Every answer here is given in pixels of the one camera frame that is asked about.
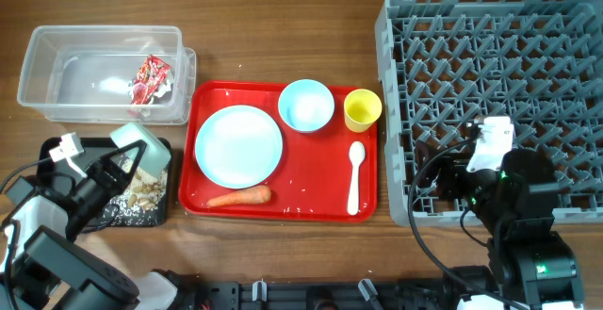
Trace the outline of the green bowl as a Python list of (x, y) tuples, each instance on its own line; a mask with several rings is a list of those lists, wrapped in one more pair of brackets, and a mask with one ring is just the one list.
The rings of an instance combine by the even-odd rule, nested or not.
[(171, 161), (170, 150), (151, 131), (138, 122), (130, 122), (110, 133), (110, 138), (119, 148), (142, 140), (146, 147), (139, 167), (157, 178)]

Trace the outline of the red snack wrapper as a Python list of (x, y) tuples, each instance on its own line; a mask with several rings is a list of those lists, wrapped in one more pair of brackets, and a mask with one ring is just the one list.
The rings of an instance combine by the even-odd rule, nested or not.
[(148, 105), (159, 88), (167, 83), (171, 65), (159, 57), (149, 55), (140, 66), (130, 86), (132, 105)]

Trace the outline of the light blue bowl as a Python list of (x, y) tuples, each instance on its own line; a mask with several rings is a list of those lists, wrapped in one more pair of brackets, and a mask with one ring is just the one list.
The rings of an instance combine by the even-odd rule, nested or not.
[(277, 108), (287, 126), (300, 133), (313, 133), (334, 115), (334, 96), (317, 80), (300, 79), (283, 89)]

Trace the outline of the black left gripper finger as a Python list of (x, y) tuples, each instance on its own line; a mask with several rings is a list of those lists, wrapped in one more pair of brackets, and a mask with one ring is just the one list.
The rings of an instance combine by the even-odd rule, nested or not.
[(132, 159), (132, 164), (131, 164), (130, 169), (128, 171), (120, 172), (121, 183), (130, 183), (132, 181), (133, 177), (136, 174), (136, 170), (139, 166), (139, 163), (145, 153), (146, 147), (147, 147), (146, 142), (142, 139), (139, 139), (139, 140), (136, 140), (136, 141), (120, 148), (120, 152), (123, 155), (127, 155), (132, 150), (136, 151), (136, 155)]
[(102, 171), (121, 171), (122, 170), (122, 155), (121, 150), (114, 150), (97, 159), (98, 167)]

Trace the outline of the yellow plastic cup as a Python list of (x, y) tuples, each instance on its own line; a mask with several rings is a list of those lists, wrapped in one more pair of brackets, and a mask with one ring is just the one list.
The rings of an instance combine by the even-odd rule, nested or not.
[(353, 90), (344, 100), (345, 124), (355, 133), (367, 131), (380, 118), (382, 111), (380, 97), (371, 90)]

